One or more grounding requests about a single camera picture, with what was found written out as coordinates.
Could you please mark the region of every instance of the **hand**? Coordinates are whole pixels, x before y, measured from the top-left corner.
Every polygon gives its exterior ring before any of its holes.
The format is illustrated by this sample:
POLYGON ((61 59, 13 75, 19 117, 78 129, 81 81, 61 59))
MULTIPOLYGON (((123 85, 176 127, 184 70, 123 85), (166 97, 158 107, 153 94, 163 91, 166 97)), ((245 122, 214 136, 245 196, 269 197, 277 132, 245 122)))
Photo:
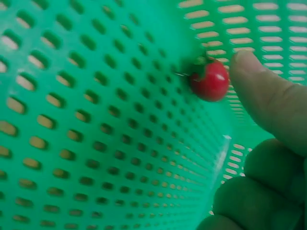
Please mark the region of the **hand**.
POLYGON ((302 230, 307 87, 279 77, 247 51, 233 57, 230 78, 251 117, 276 139, 262 142, 247 156, 246 177, 217 190, 215 216, 197 230, 302 230))

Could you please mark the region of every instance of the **red cherry tomato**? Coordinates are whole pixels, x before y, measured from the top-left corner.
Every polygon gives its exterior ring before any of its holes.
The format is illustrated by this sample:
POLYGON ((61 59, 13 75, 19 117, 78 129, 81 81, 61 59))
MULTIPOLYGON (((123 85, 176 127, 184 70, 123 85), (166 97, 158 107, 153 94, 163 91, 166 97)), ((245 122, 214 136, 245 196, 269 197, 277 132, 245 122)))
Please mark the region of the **red cherry tomato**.
POLYGON ((227 93, 229 77, 224 65, 218 60, 205 65, 205 76, 193 73, 189 78, 192 91, 208 102, 221 100, 227 93))

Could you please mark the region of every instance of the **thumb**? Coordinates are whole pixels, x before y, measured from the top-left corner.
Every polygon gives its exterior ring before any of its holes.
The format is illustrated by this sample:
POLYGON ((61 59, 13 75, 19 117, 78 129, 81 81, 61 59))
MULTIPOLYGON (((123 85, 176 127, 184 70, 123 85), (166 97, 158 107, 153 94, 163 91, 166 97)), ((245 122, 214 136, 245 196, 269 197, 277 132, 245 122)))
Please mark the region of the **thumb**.
POLYGON ((234 55, 230 79, 255 122, 306 157, 307 87, 279 77, 248 51, 234 55))

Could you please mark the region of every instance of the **perforated plastic wall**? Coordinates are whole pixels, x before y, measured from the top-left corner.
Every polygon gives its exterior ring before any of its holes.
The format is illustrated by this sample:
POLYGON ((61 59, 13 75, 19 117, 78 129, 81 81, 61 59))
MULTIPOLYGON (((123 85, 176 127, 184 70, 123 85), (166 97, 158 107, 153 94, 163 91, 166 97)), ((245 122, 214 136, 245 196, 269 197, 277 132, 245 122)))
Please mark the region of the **perforated plastic wall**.
POLYGON ((231 129, 173 74, 199 50, 176 5, 1 1, 2 230, 187 229, 208 212, 231 129))

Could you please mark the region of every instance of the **plastic colander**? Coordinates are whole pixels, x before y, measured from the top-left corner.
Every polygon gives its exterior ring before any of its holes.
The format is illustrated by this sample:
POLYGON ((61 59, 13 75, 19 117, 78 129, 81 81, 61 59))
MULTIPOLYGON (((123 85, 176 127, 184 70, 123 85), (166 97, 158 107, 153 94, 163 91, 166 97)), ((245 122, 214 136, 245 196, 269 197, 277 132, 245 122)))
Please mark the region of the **plastic colander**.
POLYGON ((193 230, 270 135, 230 86, 174 74, 206 46, 306 83, 305 0, 0 0, 0 229, 193 230))

